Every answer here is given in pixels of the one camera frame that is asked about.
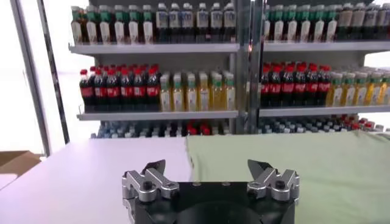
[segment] green cloth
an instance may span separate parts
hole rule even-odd
[[[300,175],[296,223],[390,223],[390,141],[345,133],[190,136],[194,181],[253,180],[247,160]]]

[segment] white table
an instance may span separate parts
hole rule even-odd
[[[0,191],[0,223],[128,224],[121,176],[160,159],[167,178],[190,179],[185,138],[68,144]]]

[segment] red label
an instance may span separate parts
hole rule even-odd
[[[157,87],[147,87],[146,92],[147,92],[147,96],[154,97],[154,96],[158,96],[158,94],[160,93],[160,90]]]
[[[330,88],[330,83],[319,83],[318,90],[320,92],[327,92]]]
[[[134,96],[137,97],[143,97],[146,95],[146,88],[145,87],[134,87]]]
[[[107,96],[107,88],[96,87],[95,88],[95,96],[96,97],[106,97]]]
[[[93,96],[92,87],[81,88],[81,96],[82,97],[92,97]]]
[[[280,93],[280,89],[282,88],[281,84],[270,84],[269,91],[271,93]]]
[[[308,83],[306,85],[306,92],[315,93],[317,92],[318,84],[317,83]]]
[[[119,87],[107,88],[108,97],[118,97],[119,96]]]
[[[282,92],[284,92],[284,93],[292,93],[293,90],[294,90],[293,83],[284,83],[282,85]]]
[[[121,87],[121,95],[124,97],[132,97],[134,96],[133,87]]]
[[[305,92],[306,84],[296,83],[294,86],[294,92],[303,93]]]

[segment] metal shelf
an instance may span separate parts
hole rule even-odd
[[[390,41],[360,41],[331,43],[265,43],[265,52],[311,52],[311,51],[390,51]]]
[[[260,109],[260,117],[316,116],[329,114],[390,112],[390,105],[369,107],[312,107]]]
[[[80,121],[157,121],[187,119],[236,118],[238,111],[197,111],[197,112],[143,112],[143,113],[82,113]]]
[[[77,45],[69,50],[75,54],[165,54],[165,53],[234,53],[239,44],[128,44]]]

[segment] metal pole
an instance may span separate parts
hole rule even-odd
[[[41,134],[44,154],[50,156],[50,146],[48,133],[46,129],[46,121],[43,115],[41,96],[39,92],[39,84],[37,81],[37,75],[35,73],[35,64],[32,56],[29,37],[26,29],[26,22],[24,20],[23,12],[20,6],[19,0],[10,0],[13,18],[15,20],[16,29],[18,31],[18,38],[20,48],[23,55],[24,66],[26,68],[26,75],[29,81],[32,100],[34,103],[35,114],[37,116],[39,131]]]

